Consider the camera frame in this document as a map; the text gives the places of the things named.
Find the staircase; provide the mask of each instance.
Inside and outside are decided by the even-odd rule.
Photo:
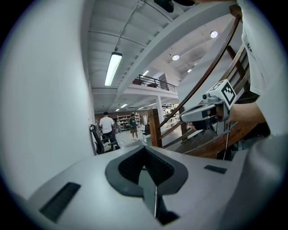
[[[185,103],[199,90],[208,76],[212,73],[215,66],[218,64],[219,60],[223,56],[224,52],[227,51],[230,56],[232,57],[232,63],[230,64],[227,71],[221,77],[221,80],[228,79],[229,82],[232,84],[237,96],[239,97],[236,103],[243,104],[243,103],[251,103],[256,101],[257,95],[249,91],[249,78],[250,78],[250,71],[249,65],[247,67],[243,67],[243,61],[247,58],[247,53],[245,50],[244,45],[242,45],[237,52],[237,54],[233,51],[233,49],[229,46],[229,43],[235,33],[237,25],[240,21],[240,17],[237,16],[234,22],[234,25],[223,44],[220,52],[214,59],[213,63],[210,65],[208,70],[205,72],[203,77],[199,80],[199,82],[194,86],[194,88],[189,92],[189,94],[183,99],[183,101],[178,105],[178,107],[167,117],[164,119],[163,122],[159,123],[159,117],[157,110],[150,110],[149,120],[150,120],[150,132],[151,132],[151,140],[152,145],[157,147],[163,147],[169,149],[173,149],[173,145],[175,145],[174,151],[182,154],[193,155],[193,156],[200,156],[200,157],[211,157],[215,158],[217,153],[222,152],[226,149],[226,140],[227,134],[225,135],[217,135],[211,130],[202,130],[197,135],[192,136],[188,140],[185,140],[188,136],[193,134],[193,131],[190,129],[186,129],[186,125],[183,122],[178,122],[174,127],[166,131],[165,133],[161,133],[160,128],[177,112],[184,108]],[[235,82],[235,74],[232,74],[233,69],[236,68],[236,73],[239,73],[240,78]],[[228,139],[228,147],[233,146],[233,144],[237,143],[239,140],[243,139],[251,130],[256,127],[257,124],[251,124],[248,122],[237,122],[231,124],[229,139]],[[162,146],[162,139],[169,135],[173,130],[177,127],[181,126],[182,136],[177,138],[176,140]]]
[[[257,94],[254,94],[247,89],[236,103],[238,104],[252,103],[256,101],[258,97],[259,96]],[[240,140],[247,134],[247,132],[255,128],[255,126],[256,124],[254,125],[253,124],[245,125],[240,123],[232,124],[230,138],[233,138],[233,136],[237,134],[238,136],[236,137],[236,139]],[[224,147],[223,145],[226,144],[225,136],[226,135],[217,135],[210,129],[202,130],[200,133],[182,142],[181,145],[175,150],[175,152],[188,155],[215,157],[215,154],[217,154],[218,151],[222,151]]]

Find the white wall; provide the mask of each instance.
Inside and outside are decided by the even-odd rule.
[[[152,63],[151,66],[159,70],[166,75],[166,81],[169,84],[177,86],[180,82],[180,74],[172,68],[166,61],[156,58]]]
[[[94,1],[38,1],[2,53],[0,164],[10,188],[26,199],[73,163],[93,156],[93,96],[81,48]]]
[[[224,44],[228,34],[232,28],[234,20],[227,26],[227,28],[219,35],[215,43],[209,49],[209,51],[198,61],[197,66],[193,68],[193,70],[186,75],[186,77],[181,81],[181,83],[177,87],[177,92],[179,96],[179,101],[182,101],[188,93],[193,89],[193,87],[197,84],[197,82],[203,77],[204,73],[207,71],[209,66],[214,61],[215,57],[219,53],[222,45]],[[237,30],[233,36],[233,39],[230,42],[231,47],[237,53],[241,44],[241,35],[242,35],[242,23],[239,23]],[[188,100],[185,104],[185,109],[189,109],[195,105],[197,105],[202,100],[202,94],[209,90],[219,79],[223,76],[223,74],[228,69],[229,65],[232,62],[232,58],[225,52],[213,72],[207,78],[207,80],[203,83],[203,85],[199,88],[199,90]],[[233,80],[236,82],[239,79],[239,74],[237,74]]]

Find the man in white t-shirt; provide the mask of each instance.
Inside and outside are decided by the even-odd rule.
[[[104,112],[103,113],[103,118],[100,119],[99,122],[99,127],[102,129],[102,133],[103,133],[103,139],[110,139],[110,143],[112,142],[116,142],[115,145],[115,149],[120,149],[120,146],[118,145],[118,142],[115,138],[115,135],[113,134],[112,129],[115,129],[115,125],[114,125],[114,121],[112,118],[109,117],[109,113],[108,112]]]
[[[193,0],[220,2],[228,0]],[[288,69],[285,48],[262,12],[250,0],[234,0],[243,14],[242,40],[250,65],[250,91],[260,97],[254,103],[234,104],[231,121],[266,122],[271,134],[288,133]]]

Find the black vent slot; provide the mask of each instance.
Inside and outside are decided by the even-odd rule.
[[[138,184],[139,175],[144,166],[144,157],[143,150],[141,150],[122,161],[118,167],[119,173],[127,180]]]
[[[40,209],[40,212],[51,221],[56,222],[79,189],[80,185],[67,183]]]
[[[225,172],[227,171],[226,168],[220,168],[220,167],[213,166],[213,165],[206,165],[204,168],[207,170],[216,172],[216,173],[221,173],[221,174],[225,174]]]
[[[146,152],[145,166],[156,186],[159,186],[174,174],[172,165],[150,151]]]

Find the shorts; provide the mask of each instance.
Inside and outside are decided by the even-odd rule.
[[[130,133],[136,133],[137,132],[137,129],[130,129]]]

